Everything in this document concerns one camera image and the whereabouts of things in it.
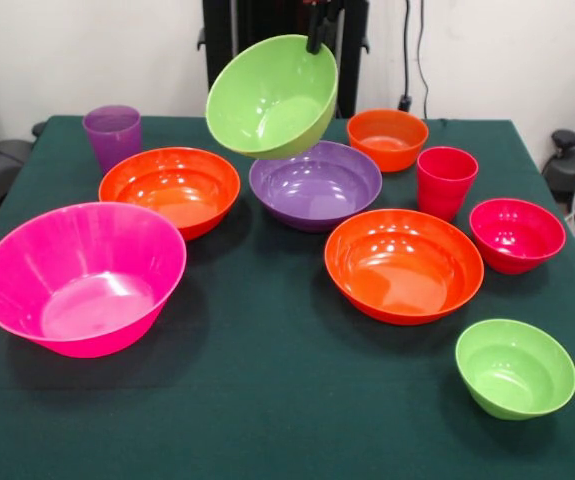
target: white wall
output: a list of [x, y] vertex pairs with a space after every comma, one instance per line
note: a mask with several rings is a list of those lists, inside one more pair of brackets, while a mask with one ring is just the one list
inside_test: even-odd
[[[429, 116], [511, 118], [537, 163], [555, 128], [575, 129], [575, 2], [426, 0]], [[412, 0], [415, 61], [418, 0]], [[122, 102], [144, 114], [202, 115], [200, 0], [0, 0], [0, 139], [29, 138], [54, 113]], [[396, 107], [403, 0], [372, 0], [358, 107]], [[422, 86], [411, 65], [412, 112]]]

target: purple bowl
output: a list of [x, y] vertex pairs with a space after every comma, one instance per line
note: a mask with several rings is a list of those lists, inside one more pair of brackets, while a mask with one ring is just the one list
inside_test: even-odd
[[293, 158], [256, 160], [249, 184], [280, 221], [305, 232], [326, 232], [367, 208], [383, 177], [367, 155], [321, 141]]

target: robotic arm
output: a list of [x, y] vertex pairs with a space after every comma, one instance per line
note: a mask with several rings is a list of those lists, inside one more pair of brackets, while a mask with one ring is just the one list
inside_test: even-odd
[[307, 51], [317, 54], [320, 45], [333, 45], [338, 30], [338, 16], [344, 7], [343, 0], [303, 0], [310, 6], [311, 14], [307, 35]]

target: magenta bowl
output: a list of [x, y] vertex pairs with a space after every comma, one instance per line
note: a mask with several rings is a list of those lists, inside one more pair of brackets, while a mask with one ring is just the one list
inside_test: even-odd
[[509, 275], [525, 273], [556, 255], [565, 245], [565, 227], [548, 210], [516, 198], [493, 198], [469, 216], [483, 260]]
[[281, 160], [256, 160], [249, 185], [278, 220], [305, 232], [327, 232], [363, 211], [383, 177], [374, 161], [340, 143], [320, 141]]
[[186, 258], [178, 229], [147, 208], [52, 210], [0, 241], [0, 327], [70, 357], [115, 353], [152, 326]]

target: lime green bowl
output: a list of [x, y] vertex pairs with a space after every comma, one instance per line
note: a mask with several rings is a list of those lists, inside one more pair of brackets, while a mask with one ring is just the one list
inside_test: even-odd
[[315, 145], [334, 114], [336, 60], [322, 45], [307, 52], [307, 37], [282, 35], [237, 55], [207, 98], [207, 126], [224, 147], [270, 160]]
[[456, 363], [474, 400], [502, 420], [526, 420], [562, 408], [575, 392], [575, 368], [565, 349], [542, 330], [493, 319], [467, 328]]

